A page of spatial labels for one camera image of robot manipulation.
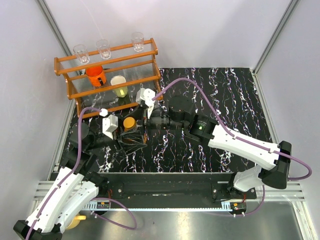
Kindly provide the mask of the orange bottle cap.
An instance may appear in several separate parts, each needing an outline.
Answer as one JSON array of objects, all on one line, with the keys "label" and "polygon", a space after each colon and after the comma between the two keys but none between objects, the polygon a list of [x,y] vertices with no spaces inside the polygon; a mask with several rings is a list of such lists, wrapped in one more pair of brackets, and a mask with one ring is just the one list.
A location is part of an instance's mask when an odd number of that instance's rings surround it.
[{"label": "orange bottle cap", "polygon": [[126,131],[135,128],[136,125],[137,125],[137,122],[133,117],[126,117],[123,121],[123,126]]}]

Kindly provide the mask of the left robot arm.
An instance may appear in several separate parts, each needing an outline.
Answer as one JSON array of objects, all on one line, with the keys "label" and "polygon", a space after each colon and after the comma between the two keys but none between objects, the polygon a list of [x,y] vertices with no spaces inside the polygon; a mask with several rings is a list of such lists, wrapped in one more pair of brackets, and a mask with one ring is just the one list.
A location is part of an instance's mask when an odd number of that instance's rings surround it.
[{"label": "left robot arm", "polygon": [[64,231],[86,204],[95,202],[104,211],[116,193],[109,180],[90,168],[97,156],[90,151],[105,145],[122,149],[122,136],[133,131],[122,124],[102,124],[102,135],[97,137],[88,125],[73,127],[71,149],[53,185],[42,202],[26,220],[18,220],[13,230],[22,240],[60,240]]}]

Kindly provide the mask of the orange juice bottle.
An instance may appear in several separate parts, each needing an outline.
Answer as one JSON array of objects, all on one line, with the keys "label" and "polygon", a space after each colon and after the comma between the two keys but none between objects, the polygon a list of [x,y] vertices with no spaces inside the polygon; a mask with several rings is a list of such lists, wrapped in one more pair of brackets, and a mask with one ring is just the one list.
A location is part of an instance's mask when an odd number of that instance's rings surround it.
[{"label": "orange juice bottle", "polygon": [[124,127],[125,132],[136,131],[137,130],[137,121],[131,116],[126,117],[123,121],[123,127]]}]

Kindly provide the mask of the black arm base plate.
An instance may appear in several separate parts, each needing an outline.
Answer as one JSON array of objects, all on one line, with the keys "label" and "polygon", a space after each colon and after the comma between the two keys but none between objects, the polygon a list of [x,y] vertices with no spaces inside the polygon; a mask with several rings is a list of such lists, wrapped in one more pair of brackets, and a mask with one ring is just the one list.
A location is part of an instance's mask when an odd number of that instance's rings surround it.
[{"label": "black arm base plate", "polygon": [[232,190],[231,173],[89,173],[78,183],[92,181],[98,197],[111,197],[134,207],[215,207],[218,202],[255,200],[254,187]]}]

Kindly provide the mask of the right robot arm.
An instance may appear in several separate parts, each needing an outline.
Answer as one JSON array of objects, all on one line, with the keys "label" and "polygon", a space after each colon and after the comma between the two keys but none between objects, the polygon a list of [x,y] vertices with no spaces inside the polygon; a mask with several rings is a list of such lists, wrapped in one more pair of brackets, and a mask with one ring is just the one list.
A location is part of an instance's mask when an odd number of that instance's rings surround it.
[{"label": "right robot arm", "polygon": [[239,198],[259,186],[286,189],[289,180],[292,145],[264,142],[236,132],[216,120],[196,113],[195,104],[183,96],[174,96],[167,115],[153,115],[154,102],[138,99],[138,107],[122,122],[124,131],[141,126],[147,129],[182,130],[185,137],[210,148],[228,151],[255,163],[255,167],[234,173],[227,185],[228,195]]}]

